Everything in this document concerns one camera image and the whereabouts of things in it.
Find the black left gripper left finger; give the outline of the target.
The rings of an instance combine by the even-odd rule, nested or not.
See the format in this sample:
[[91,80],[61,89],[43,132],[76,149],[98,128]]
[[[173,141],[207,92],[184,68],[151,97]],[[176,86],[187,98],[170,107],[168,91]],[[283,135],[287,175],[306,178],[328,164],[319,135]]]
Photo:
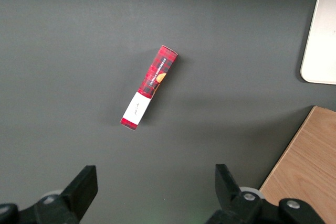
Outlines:
[[1,204],[1,223],[80,223],[97,192],[96,166],[87,165],[60,194],[42,197],[24,210]]

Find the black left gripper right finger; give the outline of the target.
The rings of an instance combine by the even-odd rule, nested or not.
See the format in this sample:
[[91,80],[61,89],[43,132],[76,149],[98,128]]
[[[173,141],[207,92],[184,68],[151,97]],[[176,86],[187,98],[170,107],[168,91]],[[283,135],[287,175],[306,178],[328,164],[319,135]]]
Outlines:
[[221,208],[207,223],[324,223],[303,200],[284,198],[275,206],[258,190],[241,190],[225,164],[215,166],[215,191]]

